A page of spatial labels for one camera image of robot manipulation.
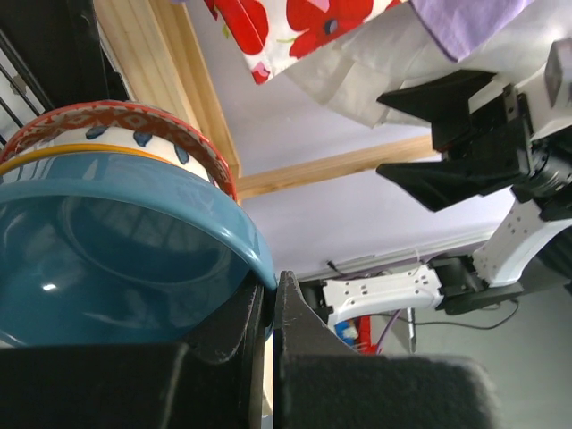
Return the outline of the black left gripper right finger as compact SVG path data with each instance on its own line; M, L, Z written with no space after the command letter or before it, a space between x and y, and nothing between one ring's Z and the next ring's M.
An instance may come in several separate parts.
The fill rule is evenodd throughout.
M459 357L362 355L281 274L273 332L276 428L501 428L488 374Z

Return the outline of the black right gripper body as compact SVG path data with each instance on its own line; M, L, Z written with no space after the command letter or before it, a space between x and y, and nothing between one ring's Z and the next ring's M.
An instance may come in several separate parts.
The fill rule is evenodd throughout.
M442 169L461 179L514 179L532 174L526 110L510 84L470 112L442 117L432 125L433 148Z

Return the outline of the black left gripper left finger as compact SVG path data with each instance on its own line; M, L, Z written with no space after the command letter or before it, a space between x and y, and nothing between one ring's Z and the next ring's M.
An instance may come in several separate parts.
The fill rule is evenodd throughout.
M180 341L4 349L4 428L258 428L264 289Z

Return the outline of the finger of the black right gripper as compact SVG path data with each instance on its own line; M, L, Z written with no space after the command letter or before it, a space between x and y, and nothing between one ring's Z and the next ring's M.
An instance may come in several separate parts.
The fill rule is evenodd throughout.
M468 116L468 100L496 76L487 71L460 70L377 98L379 104L425 121Z
M376 173L432 212L514 183L514 170L496 162L440 161L381 164Z

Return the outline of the teal blue bowl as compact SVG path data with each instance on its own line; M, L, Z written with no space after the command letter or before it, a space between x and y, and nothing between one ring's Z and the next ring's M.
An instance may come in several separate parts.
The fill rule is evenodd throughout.
M1 177L1 341L12 347L172 341L270 249L214 184L153 159L49 156Z

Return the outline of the cream striped rim bowl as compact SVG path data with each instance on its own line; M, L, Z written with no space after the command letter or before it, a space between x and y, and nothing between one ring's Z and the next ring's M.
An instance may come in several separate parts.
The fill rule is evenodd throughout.
M110 152L161 161L193 173L237 200L229 165L185 121L137 102L78 103L26 123L1 152L1 174L51 156Z

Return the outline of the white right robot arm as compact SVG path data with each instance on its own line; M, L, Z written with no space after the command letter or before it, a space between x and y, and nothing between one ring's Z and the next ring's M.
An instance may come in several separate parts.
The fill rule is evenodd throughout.
M571 224L571 83L547 71L520 86L490 72L457 71L387 92L379 102L430 123L441 160L382 164L377 172L438 212L510 189L514 203L492 236L469 255L436 257L408 272L321 281L304 296L336 325L406 308L450 315L518 297L528 263Z

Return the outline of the white cloth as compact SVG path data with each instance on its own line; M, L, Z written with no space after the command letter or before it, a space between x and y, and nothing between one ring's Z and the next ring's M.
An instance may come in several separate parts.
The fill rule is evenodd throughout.
M553 42L571 34L569 1L532 1L511 23L458 63L436 45L410 7L397 5L318 48L286 76L318 104L368 127L418 125L376 99L458 70L493 72L520 84L546 63Z

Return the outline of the lilac cloth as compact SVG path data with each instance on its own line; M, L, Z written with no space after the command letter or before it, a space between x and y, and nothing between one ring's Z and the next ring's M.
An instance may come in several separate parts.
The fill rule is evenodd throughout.
M410 7L447 58L470 56L521 14L527 0L412 0Z

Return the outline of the red floral cloth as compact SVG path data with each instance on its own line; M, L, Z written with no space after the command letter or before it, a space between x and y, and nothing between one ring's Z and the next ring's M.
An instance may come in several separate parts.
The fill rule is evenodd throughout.
M206 7L236 42L262 85L298 60L394 6L389 0L209 0Z

